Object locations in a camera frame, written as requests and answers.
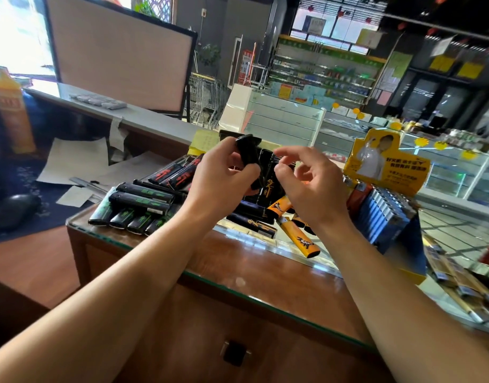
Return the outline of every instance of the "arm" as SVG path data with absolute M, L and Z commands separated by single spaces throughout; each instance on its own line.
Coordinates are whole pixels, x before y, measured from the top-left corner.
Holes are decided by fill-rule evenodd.
M 306 147 L 283 147 L 275 153 L 284 156 L 277 178 L 296 212 L 330 251 L 395 379 L 489 382 L 489 352 L 355 229 L 340 169 Z M 303 164 L 292 173 L 284 164 L 296 160 Z
M 258 177 L 228 138 L 197 167 L 188 199 L 163 227 L 0 349 L 0 382 L 112 381 L 197 243 Z

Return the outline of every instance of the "hand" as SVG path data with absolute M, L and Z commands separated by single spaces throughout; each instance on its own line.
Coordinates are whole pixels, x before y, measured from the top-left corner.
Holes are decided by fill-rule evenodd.
M 299 216 L 315 231 L 351 225 L 342 172 L 321 152 L 309 147 L 280 147 L 275 174 Z M 302 163 L 292 172 L 294 161 Z
M 257 164 L 243 168 L 241 156 L 235 152 L 236 139 L 227 137 L 204 155 L 191 183 L 183 208 L 207 218 L 211 226 L 235 210 L 243 196 L 255 194 L 250 185 L 259 177 Z

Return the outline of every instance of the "beverage bottle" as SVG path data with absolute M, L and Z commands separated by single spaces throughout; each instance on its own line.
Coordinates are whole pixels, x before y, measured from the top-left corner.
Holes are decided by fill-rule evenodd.
M 0 66 L 0 114 L 14 153 L 32 153 L 36 146 L 30 120 L 24 106 L 21 85 Z

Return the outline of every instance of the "person on poster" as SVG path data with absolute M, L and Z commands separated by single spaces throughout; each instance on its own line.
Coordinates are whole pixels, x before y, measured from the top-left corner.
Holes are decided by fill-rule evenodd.
M 356 154 L 356 158 L 362 162 L 362 166 L 356 173 L 379 181 L 383 175 L 384 164 L 387 161 L 382 156 L 382 153 L 392 146 L 394 136 L 391 134 L 383 136 L 379 140 L 377 147 L 371 147 L 372 142 L 375 140 L 375 138 L 370 139 Z

